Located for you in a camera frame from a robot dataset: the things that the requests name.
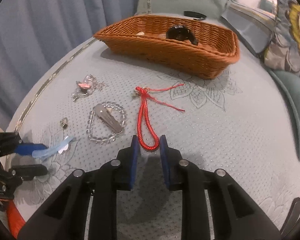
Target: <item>metal hair clip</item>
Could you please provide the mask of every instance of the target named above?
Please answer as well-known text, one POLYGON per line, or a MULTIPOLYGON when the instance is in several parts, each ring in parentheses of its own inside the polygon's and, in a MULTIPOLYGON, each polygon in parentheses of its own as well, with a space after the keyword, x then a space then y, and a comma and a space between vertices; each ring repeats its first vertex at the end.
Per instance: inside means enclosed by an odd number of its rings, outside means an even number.
POLYGON ((124 133, 124 127, 126 126, 127 115, 122 106, 119 106, 115 102, 102 102, 102 104, 96 105, 89 114, 89 120, 87 125, 88 139, 97 144, 108 144, 115 141, 116 137, 124 133), (110 110, 116 110, 120 113, 121 117, 119 122, 110 114, 110 110), (95 120, 95 116, 98 116, 103 122, 105 122, 110 128, 111 133, 105 137, 96 137, 92 134, 92 127, 95 120))
POLYGON ((119 122, 110 114, 110 112, 102 105, 97 104, 93 110, 96 112, 96 115, 105 122, 114 132, 121 132, 122 127, 119 122))

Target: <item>orange wicker basket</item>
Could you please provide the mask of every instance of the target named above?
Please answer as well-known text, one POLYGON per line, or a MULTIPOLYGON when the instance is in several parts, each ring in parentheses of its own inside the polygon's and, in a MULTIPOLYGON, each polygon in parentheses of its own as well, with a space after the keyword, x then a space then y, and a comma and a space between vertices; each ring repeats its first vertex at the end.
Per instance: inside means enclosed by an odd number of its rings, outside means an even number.
POLYGON ((134 16, 100 30, 94 37, 115 53, 161 63, 204 79, 215 78, 240 57, 238 38, 233 31, 192 19, 134 16), (174 25, 189 28, 203 46, 155 36, 174 25), (140 32, 154 36, 137 35, 140 32))

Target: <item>clear bead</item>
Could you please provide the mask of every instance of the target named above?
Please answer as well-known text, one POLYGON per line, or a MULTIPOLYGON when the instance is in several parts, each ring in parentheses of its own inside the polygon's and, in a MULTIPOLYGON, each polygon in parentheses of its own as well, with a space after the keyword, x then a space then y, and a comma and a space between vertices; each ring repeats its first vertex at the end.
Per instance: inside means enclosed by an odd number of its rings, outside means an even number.
POLYGON ((98 144, 100 144, 100 145, 103 144, 102 138, 101 138, 101 137, 98 137, 96 143, 98 143, 98 144))
POLYGON ((121 132, 117 133, 116 136, 117 136, 117 137, 118 137, 118 136, 121 136, 123 133, 124 133, 124 128, 122 127, 121 132))
POLYGON ((109 136, 108 136, 108 140, 109 140, 110 142, 114 142, 114 141, 115 141, 115 136, 114 136, 114 135, 109 135, 109 136))
POLYGON ((103 137, 103 138, 102 138, 102 142, 103 142, 104 144, 108 144, 108 143, 109 143, 109 139, 108 139, 107 137, 103 137))

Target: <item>red braided lanyard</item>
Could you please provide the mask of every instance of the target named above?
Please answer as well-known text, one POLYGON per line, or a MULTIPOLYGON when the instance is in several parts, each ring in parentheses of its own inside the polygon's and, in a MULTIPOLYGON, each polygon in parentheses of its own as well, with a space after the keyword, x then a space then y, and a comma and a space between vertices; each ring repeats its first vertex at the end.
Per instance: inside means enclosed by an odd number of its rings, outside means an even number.
POLYGON ((153 100, 154 102, 156 102, 156 103, 158 103, 160 105, 169 106, 169 107, 172 107, 173 109, 176 109, 178 111, 185 112, 185 110, 183 110, 183 109, 176 108, 176 107, 174 107, 172 105, 169 105, 167 103, 158 101, 157 99, 155 99, 154 97, 152 97, 149 94, 149 92, 150 91, 157 91, 157 92, 158 91, 168 91, 170 89, 173 89, 173 88, 176 88, 176 87, 179 87, 179 86, 183 86, 183 85, 184 84, 179 84, 179 85, 176 85, 176 86, 173 86, 173 87, 169 87, 169 88, 165 88, 165 89, 150 89, 150 88, 136 87, 136 91, 138 92, 139 96, 141 96, 141 106, 140 106, 139 114, 138 114, 137 133, 138 133, 139 143, 140 143, 140 145, 144 149, 149 150, 149 151, 153 151, 153 150, 157 149, 158 146, 159 146, 159 138, 156 135, 156 133, 154 132, 154 130, 153 130, 151 124, 150 124, 150 121, 149 121, 147 98, 149 98, 150 100, 153 100), (150 132, 152 138, 154 139, 154 145, 153 146, 147 145, 144 142, 144 140, 143 140, 142 130, 141 130, 141 124, 142 124, 142 117, 143 116, 145 117, 146 125, 147 125, 147 127, 149 129, 149 132, 150 132))

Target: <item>silver charm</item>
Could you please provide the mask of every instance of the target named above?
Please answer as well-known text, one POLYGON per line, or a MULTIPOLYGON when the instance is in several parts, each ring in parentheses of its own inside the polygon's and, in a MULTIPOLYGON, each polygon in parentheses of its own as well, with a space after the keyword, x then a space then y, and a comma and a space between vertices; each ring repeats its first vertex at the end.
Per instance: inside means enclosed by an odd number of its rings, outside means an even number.
POLYGON ((112 141, 115 141, 116 137, 124 133, 124 127, 126 126, 127 115, 122 106, 119 106, 115 102, 102 102, 102 104, 96 105, 93 110, 90 112, 88 125, 87 125, 87 134, 88 139, 97 144, 108 144, 112 141), (121 114, 120 121, 118 122, 111 114, 108 109, 117 110, 121 114), (98 116, 102 119, 112 130, 112 133, 106 137, 95 137, 92 134, 93 122, 95 116, 98 116))
POLYGON ((72 93, 73 101, 76 101, 79 97, 87 97, 95 90, 101 91, 103 87, 108 87, 104 82, 99 83, 93 75, 87 75, 82 82, 77 81, 76 83, 77 89, 72 93))
POLYGON ((68 128, 68 118, 63 118, 61 121, 60 121, 60 125, 63 129, 67 129, 68 128))
POLYGON ((135 99, 137 97, 139 97, 139 92, 137 90, 134 90, 133 93, 132 93, 132 99, 135 99))

